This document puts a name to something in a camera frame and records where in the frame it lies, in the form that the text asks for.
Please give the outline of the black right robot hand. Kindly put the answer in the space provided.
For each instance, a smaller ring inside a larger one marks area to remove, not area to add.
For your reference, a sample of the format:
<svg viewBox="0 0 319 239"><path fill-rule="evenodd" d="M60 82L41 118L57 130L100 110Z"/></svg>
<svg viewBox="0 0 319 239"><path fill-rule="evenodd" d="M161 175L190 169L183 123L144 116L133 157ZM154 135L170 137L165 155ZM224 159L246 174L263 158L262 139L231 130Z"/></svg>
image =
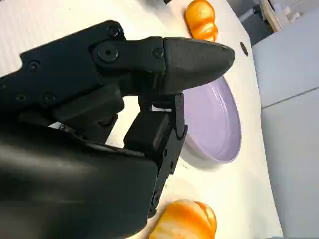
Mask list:
<svg viewBox="0 0 319 239"><path fill-rule="evenodd" d="M21 54L0 79L0 236L123 239L156 213L188 127L186 89L232 48L107 20Z"/></svg>

